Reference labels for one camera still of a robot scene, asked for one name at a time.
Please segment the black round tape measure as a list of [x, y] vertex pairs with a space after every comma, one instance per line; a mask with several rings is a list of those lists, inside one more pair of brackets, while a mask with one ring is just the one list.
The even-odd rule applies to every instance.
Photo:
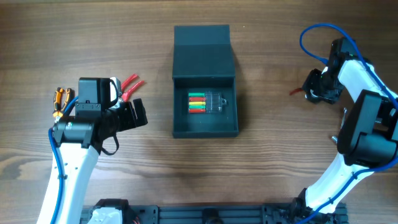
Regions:
[[[299, 92], [301, 92], [301, 91], [304, 91], [304, 89], [303, 89], [303, 88], [296, 88], [296, 89], [290, 91], [290, 92], [289, 92], [289, 95], [292, 96], [292, 95], [294, 95], [294, 94], [296, 94], [296, 93], [299, 93]], [[305, 98], [306, 98], [308, 101], [310, 101], [311, 103], [315, 103], [315, 104], [317, 104], [317, 103], [319, 103], [319, 102], [321, 102], [321, 101], [324, 101], [324, 102], [329, 103], [329, 104], [331, 104], [331, 105], [333, 105], [333, 104], [336, 103], [336, 101], [333, 101], [332, 99], [324, 98], [324, 97], [322, 97], [322, 96], [314, 95], [312, 90], [310, 90], [310, 93], [306, 93], [306, 94], [305, 94]]]

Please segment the red handled snips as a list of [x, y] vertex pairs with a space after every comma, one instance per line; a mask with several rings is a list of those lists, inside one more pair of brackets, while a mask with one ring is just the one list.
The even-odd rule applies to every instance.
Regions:
[[124, 102], [129, 101], [131, 95], [140, 88], [143, 84], [145, 84], [144, 80], [140, 80], [137, 83], [134, 83], [139, 76], [137, 74], [131, 75], [129, 78], [124, 80], [121, 84], [121, 98]]

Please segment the silver metal wrench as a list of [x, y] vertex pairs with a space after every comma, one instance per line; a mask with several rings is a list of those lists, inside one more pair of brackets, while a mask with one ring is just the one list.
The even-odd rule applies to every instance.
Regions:
[[[341, 126], [340, 126], [340, 128], [342, 128], [343, 125], [344, 125], [344, 123], [345, 123], [345, 119], [346, 119], [347, 112], [348, 112], [347, 108], [343, 108], [343, 117], [342, 117], [342, 119], [341, 119]], [[338, 137], [337, 137], [337, 136], [332, 136], [332, 137], [331, 137], [331, 140], [332, 140], [335, 144], [338, 143]]]

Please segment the clear case coloured screwdrivers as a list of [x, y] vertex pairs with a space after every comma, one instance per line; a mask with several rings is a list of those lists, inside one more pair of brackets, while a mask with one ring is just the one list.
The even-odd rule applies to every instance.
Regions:
[[227, 100], [218, 92], [206, 91], [188, 93], [188, 112], [190, 114], [220, 113], [227, 104]]

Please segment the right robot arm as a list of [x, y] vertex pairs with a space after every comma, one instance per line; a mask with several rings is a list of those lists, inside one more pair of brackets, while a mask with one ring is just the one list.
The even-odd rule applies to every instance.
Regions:
[[324, 223], [339, 202], [361, 180], [397, 159], [397, 95], [374, 74], [372, 63], [361, 60], [346, 37], [331, 44], [323, 70], [312, 70], [301, 90], [312, 103], [336, 103], [343, 90], [354, 102], [335, 136], [337, 155], [323, 175], [303, 189], [290, 206], [289, 217]]

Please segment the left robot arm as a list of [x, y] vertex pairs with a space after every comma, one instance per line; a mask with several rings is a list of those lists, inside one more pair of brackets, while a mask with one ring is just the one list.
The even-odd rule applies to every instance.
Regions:
[[112, 153], [104, 140], [147, 124], [140, 98], [129, 98], [143, 85], [131, 75], [80, 78], [78, 91], [58, 87], [53, 98], [54, 125], [48, 136], [53, 160], [38, 223], [79, 223], [88, 182], [101, 154]]

